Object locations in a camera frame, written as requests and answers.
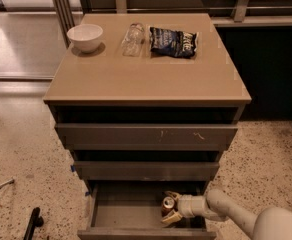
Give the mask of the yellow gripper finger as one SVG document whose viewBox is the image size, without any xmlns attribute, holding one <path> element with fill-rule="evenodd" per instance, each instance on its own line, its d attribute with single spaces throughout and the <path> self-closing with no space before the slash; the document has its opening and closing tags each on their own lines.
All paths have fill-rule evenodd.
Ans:
<svg viewBox="0 0 292 240">
<path fill-rule="evenodd" d="M 174 191 L 166 191 L 165 195 L 171 197 L 175 202 L 181 198 L 181 194 Z"/>
<path fill-rule="evenodd" d="M 175 210 L 170 211 L 166 216 L 161 219 L 161 222 L 166 225 L 178 222 L 183 218 L 183 216 Z"/>
</svg>

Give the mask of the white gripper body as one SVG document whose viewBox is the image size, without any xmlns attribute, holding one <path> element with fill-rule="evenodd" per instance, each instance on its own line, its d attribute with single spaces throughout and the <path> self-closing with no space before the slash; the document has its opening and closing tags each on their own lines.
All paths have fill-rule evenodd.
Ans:
<svg viewBox="0 0 292 240">
<path fill-rule="evenodd" d="M 204 196 L 182 195 L 177 201 L 177 209 L 182 217 L 205 217 L 208 214 L 208 205 Z"/>
</svg>

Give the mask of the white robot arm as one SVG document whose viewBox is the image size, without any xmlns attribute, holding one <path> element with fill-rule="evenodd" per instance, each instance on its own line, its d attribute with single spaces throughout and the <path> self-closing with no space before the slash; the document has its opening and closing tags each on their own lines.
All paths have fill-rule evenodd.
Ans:
<svg viewBox="0 0 292 240">
<path fill-rule="evenodd" d="M 256 215 L 218 189 L 196 196 L 165 192 L 162 223 L 198 216 L 218 222 L 231 219 L 251 240 L 292 240 L 292 212 L 284 208 L 268 207 Z"/>
</svg>

